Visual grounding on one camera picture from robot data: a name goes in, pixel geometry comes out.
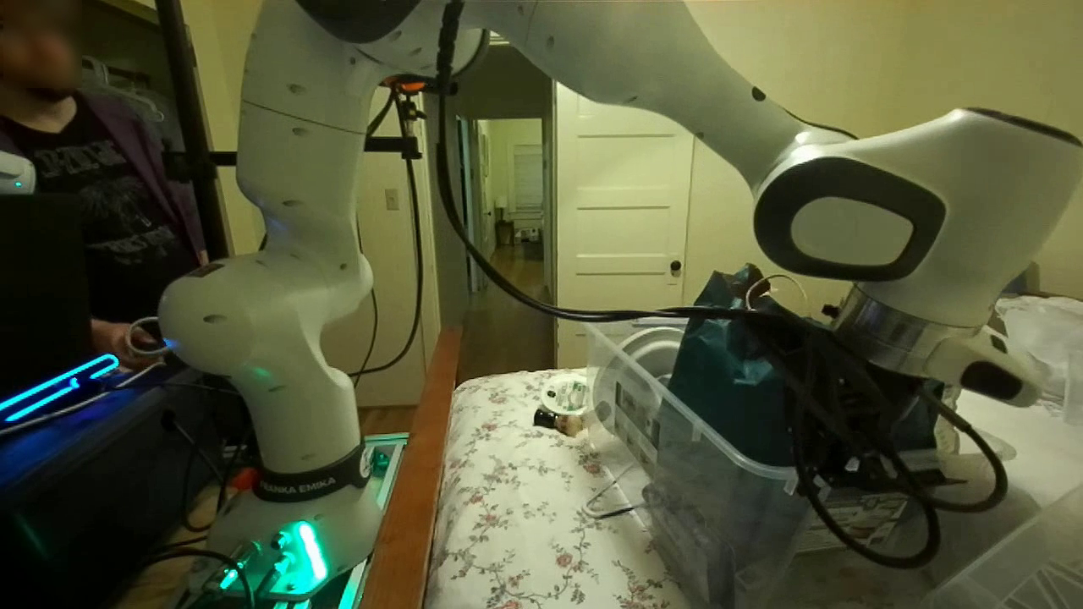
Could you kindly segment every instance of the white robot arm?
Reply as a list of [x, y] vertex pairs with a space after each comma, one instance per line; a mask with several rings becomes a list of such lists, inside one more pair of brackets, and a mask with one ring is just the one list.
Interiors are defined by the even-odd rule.
[[[323, 358], [327, 326], [374, 289], [357, 237], [371, 101], [391, 74], [439, 74], [439, 44], [465, 67], [486, 32], [586, 98], [672, 114], [725, 157], [759, 197], [756, 235], [771, 261], [857, 281], [836, 337], [869, 367], [1005, 404], [1037, 397], [1026, 367], [981, 330], [1081, 187], [1072, 135], [976, 110], [877, 139], [805, 127], [722, 61], [680, 0], [466, 0], [454, 5], [456, 39], [445, 5], [264, 5], [237, 176], [264, 213], [269, 252], [163, 297], [181, 358], [227, 376], [253, 416], [262, 492], [220, 519], [210, 545], [246, 560], [262, 598], [307, 598], [374, 549], [381, 511], [360, 474], [354, 383]], [[877, 263], [821, 257], [795, 224], [839, 202], [902, 216], [906, 249]], [[286, 545], [302, 549], [293, 577]]]

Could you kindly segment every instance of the man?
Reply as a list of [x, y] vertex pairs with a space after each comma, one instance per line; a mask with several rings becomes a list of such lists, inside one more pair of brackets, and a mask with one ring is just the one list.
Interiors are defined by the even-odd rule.
[[207, 252], [192, 194], [166, 181], [136, 112], [76, 90], [76, 14], [76, 0], [0, 0], [0, 148], [33, 162], [38, 194], [83, 202], [96, 348], [138, 368], [132, 322]]

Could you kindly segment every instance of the white bedsheet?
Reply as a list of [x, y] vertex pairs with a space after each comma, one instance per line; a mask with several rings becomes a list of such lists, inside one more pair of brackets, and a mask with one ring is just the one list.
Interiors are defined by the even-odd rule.
[[472, 378], [454, 392], [427, 607], [688, 607], [651, 549], [645, 515], [586, 515], [638, 505], [621, 489], [647, 481], [604, 427], [580, 437], [534, 427], [553, 376]]

